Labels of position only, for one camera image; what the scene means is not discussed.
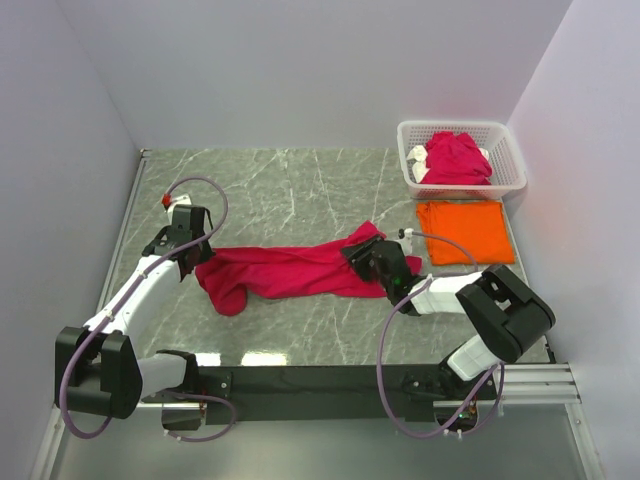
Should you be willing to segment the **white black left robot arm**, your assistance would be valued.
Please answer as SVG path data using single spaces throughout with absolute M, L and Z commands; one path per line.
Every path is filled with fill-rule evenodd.
M 170 222 L 143 249 L 135 270 L 115 296 L 81 327 L 55 341 L 55 403 L 64 413 L 126 419 L 138 402 L 166 390 L 176 401 L 200 388 L 194 354 L 160 350 L 140 359 L 139 337 L 160 306 L 196 266 L 214 255 L 208 209 L 170 207 Z

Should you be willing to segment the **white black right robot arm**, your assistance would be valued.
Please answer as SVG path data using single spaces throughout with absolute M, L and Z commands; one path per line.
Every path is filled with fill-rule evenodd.
M 401 381 L 401 389 L 415 397 L 474 396 L 484 374 L 519 360 L 556 323 L 551 308 L 503 264 L 470 274 L 423 276 L 409 267 L 400 241 L 379 235 L 344 247 L 341 254 L 361 280 L 381 286 L 393 305 L 384 331 L 397 313 L 464 314 L 473 325 L 475 335 L 425 375 Z

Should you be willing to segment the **pink t shirt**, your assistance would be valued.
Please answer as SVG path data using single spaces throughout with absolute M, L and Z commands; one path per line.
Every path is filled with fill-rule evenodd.
M 268 300 L 320 294 L 383 298 L 384 288 L 360 279 L 341 253 L 381 234 L 366 221 L 348 237 L 316 246 L 218 248 L 195 276 L 215 311 L 227 317 L 243 312 L 251 294 Z

